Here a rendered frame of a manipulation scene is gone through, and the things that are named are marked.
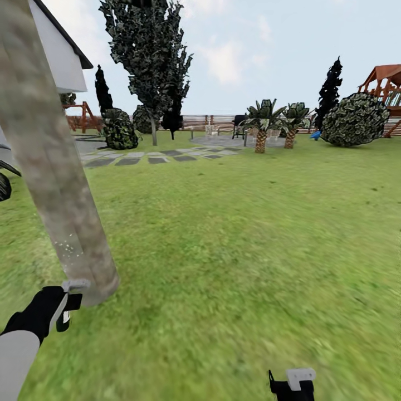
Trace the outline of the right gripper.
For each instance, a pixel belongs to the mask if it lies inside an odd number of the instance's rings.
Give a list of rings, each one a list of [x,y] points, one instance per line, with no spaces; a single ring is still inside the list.
[[[277,394],[278,401],[315,401],[312,383],[309,380],[299,382],[300,390],[291,390],[288,382],[275,381],[270,377],[271,392]]]

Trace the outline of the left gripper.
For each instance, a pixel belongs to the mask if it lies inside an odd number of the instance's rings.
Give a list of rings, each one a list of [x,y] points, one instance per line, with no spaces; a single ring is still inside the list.
[[[68,293],[67,296],[68,299],[63,309],[63,312],[80,309],[82,294]]]

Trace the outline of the pesticide atomizer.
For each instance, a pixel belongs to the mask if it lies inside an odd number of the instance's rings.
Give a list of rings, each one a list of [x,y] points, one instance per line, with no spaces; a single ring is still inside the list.
[[[64,311],[64,312],[62,312],[60,317],[57,318],[57,321],[56,321],[57,332],[63,332],[65,330],[67,330],[67,328],[69,328],[69,319],[70,319],[69,314],[70,314],[69,311]]]

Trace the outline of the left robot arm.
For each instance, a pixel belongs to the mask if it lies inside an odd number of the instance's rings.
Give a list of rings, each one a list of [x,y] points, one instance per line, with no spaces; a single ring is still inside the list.
[[[0,334],[0,401],[17,401],[36,353],[62,312],[80,309],[85,279],[63,280],[58,286],[45,286],[24,311],[15,312]]]

